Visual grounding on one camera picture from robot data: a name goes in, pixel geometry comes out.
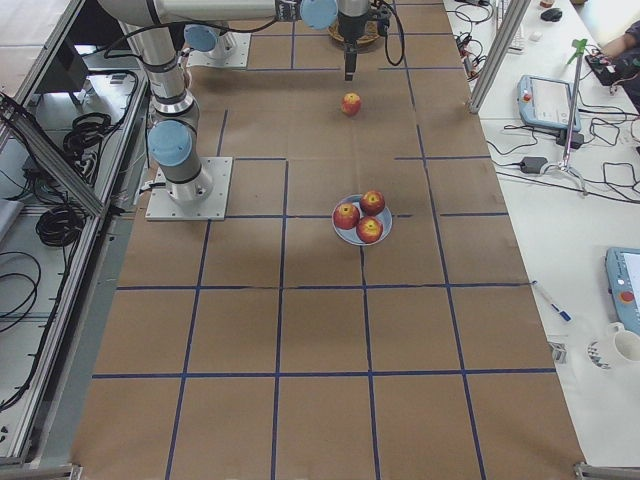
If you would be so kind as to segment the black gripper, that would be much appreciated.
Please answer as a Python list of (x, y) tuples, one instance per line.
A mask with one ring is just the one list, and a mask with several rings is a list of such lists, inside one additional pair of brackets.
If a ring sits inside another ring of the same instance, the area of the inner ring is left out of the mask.
[(369, 18), (368, 0), (338, 0), (338, 33), (344, 40), (344, 80), (354, 79), (357, 69), (357, 46), (365, 34)]

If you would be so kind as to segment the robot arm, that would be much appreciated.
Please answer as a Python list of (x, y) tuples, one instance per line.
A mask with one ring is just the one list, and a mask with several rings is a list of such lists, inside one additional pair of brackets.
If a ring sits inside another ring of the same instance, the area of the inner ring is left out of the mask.
[(222, 34), (220, 29), (200, 24), (186, 25), (184, 38), (191, 49), (216, 60), (229, 58), (237, 47), (232, 34)]
[(159, 165), (169, 197), (179, 204), (208, 196), (214, 180), (196, 153), (199, 108), (179, 65), (169, 24), (203, 24), (199, 40), (187, 41), (194, 49), (215, 49), (217, 36), (230, 21), (271, 19), (302, 20), (314, 29), (338, 23), (344, 39), (345, 79), (353, 79), (357, 40), (372, 16), (369, 1), (102, 1), (101, 7), (128, 31), (128, 43), (139, 56), (151, 83), (151, 104), (159, 120), (148, 136), (148, 150)]

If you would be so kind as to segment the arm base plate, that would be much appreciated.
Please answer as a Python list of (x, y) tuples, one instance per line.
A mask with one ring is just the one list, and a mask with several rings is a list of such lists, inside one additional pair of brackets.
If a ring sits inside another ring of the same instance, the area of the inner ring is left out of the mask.
[(232, 157), (201, 157), (201, 171), (191, 182), (172, 183), (158, 168), (145, 218), (149, 221), (223, 221), (226, 216)]
[(187, 60), (188, 67), (245, 69), (248, 63), (251, 35), (227, 33), (222, 37), (198, 40)]

